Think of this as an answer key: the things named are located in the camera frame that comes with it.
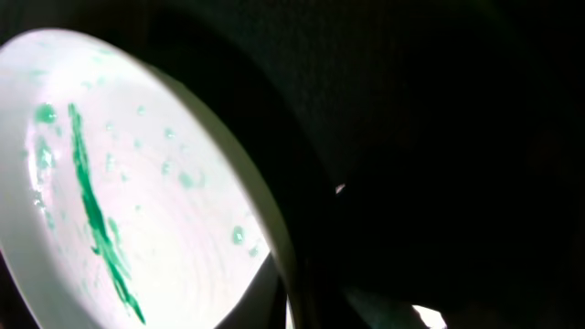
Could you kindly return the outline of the white plate bottom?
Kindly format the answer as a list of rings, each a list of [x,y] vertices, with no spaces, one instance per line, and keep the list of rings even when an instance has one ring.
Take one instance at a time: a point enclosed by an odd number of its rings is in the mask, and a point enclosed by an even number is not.
[[[1,47],[1,253],[41,328],[289,328],[282,213],[181,82],[95,37]]]

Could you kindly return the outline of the round black tray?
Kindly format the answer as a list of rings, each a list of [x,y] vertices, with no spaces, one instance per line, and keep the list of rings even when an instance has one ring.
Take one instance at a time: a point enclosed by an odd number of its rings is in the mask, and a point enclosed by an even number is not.
[[[263,173],[312,325],[584,325],[581,1],[4,1],[183,82]]]

